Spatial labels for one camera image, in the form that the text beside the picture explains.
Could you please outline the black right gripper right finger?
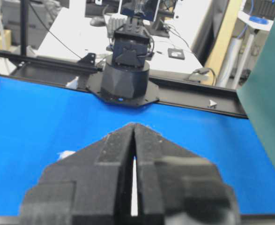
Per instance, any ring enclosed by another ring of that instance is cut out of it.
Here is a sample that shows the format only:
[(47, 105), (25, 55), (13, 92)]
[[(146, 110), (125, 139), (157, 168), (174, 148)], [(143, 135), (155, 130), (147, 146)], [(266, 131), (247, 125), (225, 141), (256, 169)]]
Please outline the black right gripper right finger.
[(238, 225), (234, 190), (217, 166), (136, 124), (139, 213), (145, 225)]

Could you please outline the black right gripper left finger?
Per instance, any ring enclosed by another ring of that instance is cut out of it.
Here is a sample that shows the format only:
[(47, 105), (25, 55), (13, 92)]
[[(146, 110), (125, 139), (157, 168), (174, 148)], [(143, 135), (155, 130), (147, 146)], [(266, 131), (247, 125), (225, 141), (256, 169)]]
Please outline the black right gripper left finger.
[(20, 208), (22, 225), (116, 225), (131, 214), (134, 128), (128, 124), (47, 166)]

